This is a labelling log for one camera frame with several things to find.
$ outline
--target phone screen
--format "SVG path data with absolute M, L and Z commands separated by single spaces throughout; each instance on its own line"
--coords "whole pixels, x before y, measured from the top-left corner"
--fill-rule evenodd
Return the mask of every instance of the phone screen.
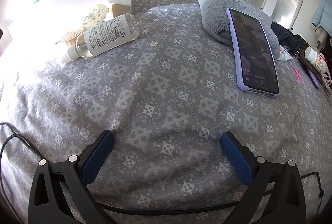
M 277 73 L 261 23 L 230 9 L 242 65 L 243 83 L 254 89 L 279 93 Z

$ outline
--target bedspread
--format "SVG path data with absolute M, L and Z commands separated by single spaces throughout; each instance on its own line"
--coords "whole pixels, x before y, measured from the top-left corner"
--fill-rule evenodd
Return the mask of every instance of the bedspread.
M 293 159 L 301 175 L 318 171 L 324 206 L 332 191 L 331 107 L 298 62 L 276 63 L 276 99 L 245 93 L 236 84 L 233 50 L 205 32 L 197 0 L 133 0 L 133 11 L 138 39 L 63 68 L 56 63 L 60 44 L 45 46 L 43 57 L 26 56 L 26 50 L 20 56 L 22 50 L 10 45 L 0 58 L 0 121 L 14 125 L 51 162 L 79 154 L 102 130 L 113 130 L 114 149 L 88 186 L 98 202 L 111 206 L 180 209 L 239 200 L 246 187 L 220 148 L 224 131 L 256 156 Z M 3 144 L 10 132 L 2 127 L 0 133 Z M 6 193 L 27 220 L 38 159 L 18 141 L 7 147 Z M 319 205 L 318 184 L 315 177 L 302 182 L 309 215 Z M 231 210 L 112 218 L 221 223 Z

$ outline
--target light blue jacket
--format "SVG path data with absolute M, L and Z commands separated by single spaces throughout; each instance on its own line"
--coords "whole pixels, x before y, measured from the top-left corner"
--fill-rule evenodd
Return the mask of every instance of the light blue jacket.
M 315 26 L 320 24 L 332 36 L 332 0 L 322 0 L 311 21 Z

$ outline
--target white cardboard panel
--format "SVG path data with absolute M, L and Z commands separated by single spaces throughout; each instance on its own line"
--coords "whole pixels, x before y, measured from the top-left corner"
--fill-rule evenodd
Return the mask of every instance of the white cardboard panel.
M 82 15 L 91 6 L 104 2 L 122 4 L 132 10 L 132 0 L 40 0 L 15 19 L 8 30 L 13 40 L 55 43 L 67 31 L 80 26 Z

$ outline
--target clear plastic bottle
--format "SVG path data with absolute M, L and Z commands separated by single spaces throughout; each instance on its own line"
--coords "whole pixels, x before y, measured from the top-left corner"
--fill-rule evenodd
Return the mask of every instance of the clear plastic bottle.
M 76 44 L 58 57 L 58 64 L 62 67 L 80 57 L 93 58 L 114 47 L 135 40 L 138 35 L 139 30 L 133 15 L 117 16 L 82 32 L 77 37 Z

